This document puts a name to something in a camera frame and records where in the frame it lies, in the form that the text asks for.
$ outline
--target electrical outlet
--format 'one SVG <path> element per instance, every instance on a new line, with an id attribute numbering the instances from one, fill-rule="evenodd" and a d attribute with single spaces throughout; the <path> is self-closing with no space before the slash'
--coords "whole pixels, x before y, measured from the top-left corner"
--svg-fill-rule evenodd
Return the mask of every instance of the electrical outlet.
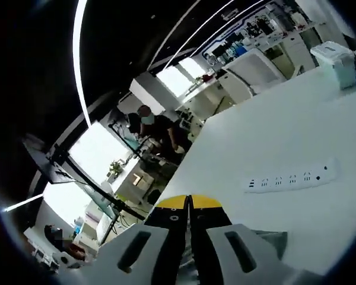
<path id="1" fill-rule="evenodd" d="M 287 172 L 268 177 L 246 179 L 242 188 L 249 193 L 266 193 L 316 187 L 336 179 L 337 169 L 336 159 L 329 159 L 324 163 L 291 167 Z"/>

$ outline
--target power strip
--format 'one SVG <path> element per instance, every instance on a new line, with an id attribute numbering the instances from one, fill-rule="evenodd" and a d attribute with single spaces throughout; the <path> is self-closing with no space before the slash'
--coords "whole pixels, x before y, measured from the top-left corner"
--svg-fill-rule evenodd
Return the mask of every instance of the power strip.
<path id="1" fill-rule="evenodd" d="M 338 177 L 338 162 L 329 159 L 322 163 L 292 167 L 289 170 L 269 175 L 245 179 L 242 189 L 247 193 L 289 191 L 327 184 Z"/>

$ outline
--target ceiling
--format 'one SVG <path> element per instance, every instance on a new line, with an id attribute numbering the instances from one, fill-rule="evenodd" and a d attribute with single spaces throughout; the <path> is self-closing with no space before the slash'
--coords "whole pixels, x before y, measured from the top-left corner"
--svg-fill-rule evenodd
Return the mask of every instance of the ceiling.
<path id="1" fill-rule="evenodd" d="M 195 0 L 88 0 L 81 29 L 81 75 L 87 106 L 112 92 L 100 119 L 144 72 L 170 30 Z M 173 55 L 229 0 L 201 0 L 168 38 L 155 61 Z M 235 0 L 243 10 L 254 0 Z M 13 1 L 0 21 L 0 162 L 18 178 L 15 200 L 26 197 L 35 169 L 14 142 L 26 132 L 52 145 L 82 112 L 72 63 L 77 0 Z M 199 46 L 225 22 L 219 13 L 188 44 Z"/>

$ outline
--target face mask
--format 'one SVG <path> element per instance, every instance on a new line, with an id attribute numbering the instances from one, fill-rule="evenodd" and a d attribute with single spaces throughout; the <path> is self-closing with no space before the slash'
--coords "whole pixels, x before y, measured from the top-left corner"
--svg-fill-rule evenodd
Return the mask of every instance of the face mask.
<path id="1" fill-rule="evenodd" d="M 147 117 L 143 117 L 141 118 L 141 122 L 145 125 L 152 125 L 154 124 L 154 115 L 153 114 L 150 114 L 149 116 Z"/>

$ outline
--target potted plant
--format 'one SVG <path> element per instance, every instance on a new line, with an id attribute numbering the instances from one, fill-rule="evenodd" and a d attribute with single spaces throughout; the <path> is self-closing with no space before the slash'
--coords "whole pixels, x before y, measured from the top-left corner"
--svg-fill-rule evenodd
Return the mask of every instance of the potted plant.
<path id="1" fill-rule="evenodd" d="M 107 174 L 108 182 L 113 183 L 115 179 L 123 172 L 122 164 L 119 161 L 114 161 L 109 166 L 109 173 Z"/>

